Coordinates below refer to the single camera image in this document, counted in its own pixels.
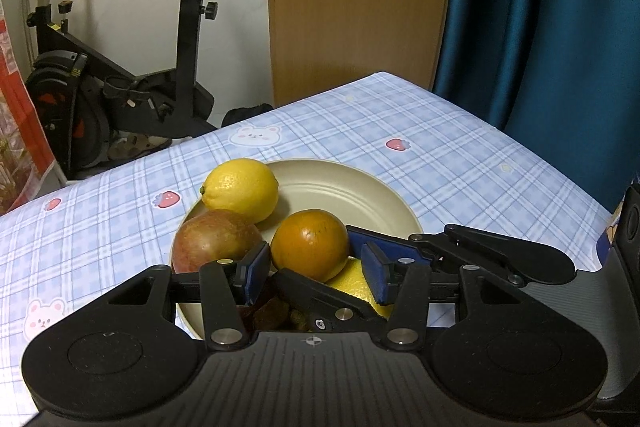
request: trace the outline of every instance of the yellow lemon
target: yellow lemon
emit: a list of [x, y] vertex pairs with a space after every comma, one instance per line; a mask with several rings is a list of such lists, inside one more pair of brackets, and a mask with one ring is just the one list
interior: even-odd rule
[[367, 280], [364, 279], [364, 274], [362, 273], [362, 262], [360, 259], [349, 259], [342, 271], [325, 284], [331, 286], [331, 288], [340, 290], [341, 292], [353, 295], [358, 299], [367, 301], [371, 306], [373, 306], [373, 309], [375, 309], [378, 315], [382, 315], [386, 319], [389, 318], [391, 310], [394, 308], [393, 305], [380, 306], [374, 300], [371, 290], [369, 289], [369, 285], [367, 284]]
[[213, 169], [200, 193], [209, 210], [232, 210], [258, 223], [276, 208], [278, 181], [264, 163], [238, 158]]

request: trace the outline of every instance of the white wall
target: white wall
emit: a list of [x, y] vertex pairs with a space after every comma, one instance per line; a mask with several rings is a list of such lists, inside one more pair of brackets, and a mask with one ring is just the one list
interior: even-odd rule
[[[54, 19], [58, 17], [51, 0]], [[73, 0], [70, 33], [133, 74], [175, 67], [179, 0]], [[198, 81], [216, 97], [210, 121], [231, 108], [272, 102], [267, 0], [218, 2], [215, 21], [202, 18]], [[25, 75], [18, 0], [2, 0], [18, 64]]]

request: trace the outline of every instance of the table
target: table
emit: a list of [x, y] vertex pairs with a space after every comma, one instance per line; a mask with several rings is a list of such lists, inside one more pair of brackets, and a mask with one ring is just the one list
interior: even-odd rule
[[[54, 323], [166, 263], [207, 173], [230, 158], [323, 158], [373, 174], [428, 233], [446, 223], [539, 241], [580, 269], [610, 214], [496, 128], [388, 73], [257, 116], [63, 188], [0, 218], [0, 426], [35, 412], [20, 357]], [[432, 305], [429, 324], [452, 323]]]

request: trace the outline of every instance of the curtain fold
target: curtain fold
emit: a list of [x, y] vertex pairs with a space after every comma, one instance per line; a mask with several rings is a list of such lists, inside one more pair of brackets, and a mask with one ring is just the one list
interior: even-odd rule
[[613, 210], [640, 167], [640, 0], [450, 0], [434, 92]]

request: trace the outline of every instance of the plate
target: plate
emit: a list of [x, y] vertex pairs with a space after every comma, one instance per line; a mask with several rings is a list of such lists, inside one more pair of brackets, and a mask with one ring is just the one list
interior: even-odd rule
[[[327, 160], [292, 159], [270, 162], [279, 184], [278, 205], [273, 214], [256, 226], [271, 242], [278, 225], [299, 210], [322, 208], [345, 225], [408, 237], [422, 232], [413, 211], [391, 188], [364, 171]], [[207, 209], [197, 201], [183, 223]], [[178, 314], [198, 339], [204, 335], [200, 304], [178, 304]]]

